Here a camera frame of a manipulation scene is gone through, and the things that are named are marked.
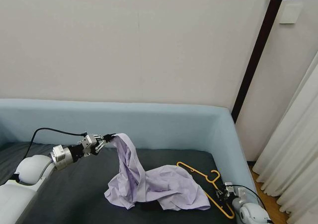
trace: lavender cloth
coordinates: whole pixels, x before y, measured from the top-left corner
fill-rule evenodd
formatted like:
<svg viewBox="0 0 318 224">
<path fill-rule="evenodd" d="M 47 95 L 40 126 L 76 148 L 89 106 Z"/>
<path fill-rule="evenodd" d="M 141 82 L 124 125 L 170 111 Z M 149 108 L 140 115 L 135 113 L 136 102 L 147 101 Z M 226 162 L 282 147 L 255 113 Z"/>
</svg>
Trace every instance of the lavender cloth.
<svg viewBox="0 0 318 224">
<path fill-rule="evenodd" d="M 116 134 L 119 173 L 108 183 L 105 198 L 116 206 L 130 209 L 135 202 L 158 200 L 166 210 L 210 208 L 203 189 L 183 168 L 164 165 L 145 172 L 136 148 L 126 134 Z"/>
</svg>

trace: light blue bed frame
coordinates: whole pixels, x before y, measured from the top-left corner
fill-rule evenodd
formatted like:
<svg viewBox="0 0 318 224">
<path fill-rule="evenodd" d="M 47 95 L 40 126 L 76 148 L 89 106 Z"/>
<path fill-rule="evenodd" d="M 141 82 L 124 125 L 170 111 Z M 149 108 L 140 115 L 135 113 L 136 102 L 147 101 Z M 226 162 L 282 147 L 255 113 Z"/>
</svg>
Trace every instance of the light blue bed frame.
<svg viewBox="0 0 318 224">
<path fill-rule="evenodd" d="M 255 190 L 227 108 L 201 105 L 0 99 L 0 145 L 30 141 L 40 127 L 72 133 L 126 133 L 137 148 L 195 149 L 213 155 L 224 182 Z M 35 142 L 76 144 L 40 131 Z"/>
</svg>

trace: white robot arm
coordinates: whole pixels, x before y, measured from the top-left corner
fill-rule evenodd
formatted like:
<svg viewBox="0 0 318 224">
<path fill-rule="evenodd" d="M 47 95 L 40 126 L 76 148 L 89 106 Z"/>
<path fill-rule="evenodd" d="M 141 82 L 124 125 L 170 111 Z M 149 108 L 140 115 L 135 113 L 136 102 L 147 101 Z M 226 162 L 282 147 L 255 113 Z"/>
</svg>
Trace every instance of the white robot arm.
<svg viewBox="0 0 318 224">
<path fill-rule="evenodd" d="M 25 158 L 17 167 L 13 179 L 0 186 L 0 222 L 21 222 L 54 170 L 61 170 L 83 156 L 97 155 L 113 139 L 112 135 L 86 135 L 77 146 L 55 146 L 50 156 Z"/>
<path fill-rule="evenodd" d="M 267 211 L 259 204 L 251 203 L 246 197 L 246 187 L 239 186 L 237 192 L 234 191 L 232 183 L 225 183 L 223 191 L 217 191 L 220 201 L 232 201 L 232 206 L 244 224 L 267 224 L 273 223 Z"/>
</svg>

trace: dark gray mattress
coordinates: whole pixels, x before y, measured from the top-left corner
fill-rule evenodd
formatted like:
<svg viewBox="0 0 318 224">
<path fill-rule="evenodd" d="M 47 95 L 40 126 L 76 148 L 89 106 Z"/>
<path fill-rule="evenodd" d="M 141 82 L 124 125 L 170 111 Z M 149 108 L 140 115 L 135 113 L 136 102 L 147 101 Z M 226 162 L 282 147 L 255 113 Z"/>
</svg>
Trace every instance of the dark gray mattress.
<svg viewBox="0 0 318 224">
<path fill-rule="evenodd" d="M 28 143 L 10 143 L 1 146 L 1 184 L 15 171 L 25 154 L 27 145 Z M 29 156 L 47 155 L 52 147 L 53 145 L 34 144 Z M 211 169 L 216 169 L 212 155 L 207 152 L 138 149 L 137 153 L 145 170 L 165 164 L 176 164 L 178 161 L 183 161 L 205 174 L 210 174 Z M 54 172 L 23 223 L 236 223 L 235 220 L 226 218 L 213 203 L 207 211 L 163 211 L 157 201 L 147 204 L 137 203 L 130 210 L 114 206 L 105 199 L 104 192 L 108 188 L 107 183 L 118 173 L 118 170 L 116 149 L 104 148 L 98 156 L 84 157 L 66 169 Z M 196 173 L 191 174 L 206 192 L 215 197 L 214 188 L 205 181 L 204 177 Z"/>
</svg>

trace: dark wood door frame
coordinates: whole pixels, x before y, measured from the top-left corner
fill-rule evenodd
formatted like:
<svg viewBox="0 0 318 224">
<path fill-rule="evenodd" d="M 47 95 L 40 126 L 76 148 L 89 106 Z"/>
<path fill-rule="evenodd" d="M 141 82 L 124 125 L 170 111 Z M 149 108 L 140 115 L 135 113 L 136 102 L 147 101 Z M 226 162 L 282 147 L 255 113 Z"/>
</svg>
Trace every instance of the dark wood door frame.
<svg viewBox="0 0 318 224">
<path fill-rule="evenodd" d="M 270 31 L 273 27 L 273 24 L 274 24 L 274 21 L 275 21 L 275 18 L 281 3 L 282 3 L 282 0 L 270 0 L 269 2 L 262 26 L 260 28 L 256 43 L 254 45 L 253 52 L 250 56 L 250 59 L 246 68 L 246 72 L 245 72 L 243 81 L 240 85 L 238 96 L 235 100 L 234 107 L 232 110 L 232 118 L 235 123 L 239 117 L 239 112 L 243 106 L 249 86 L 252 82 L 254 73 L 256 71 L 259 60 L 262 56 L 264 47 L 266 45 Z"/>
</svg>

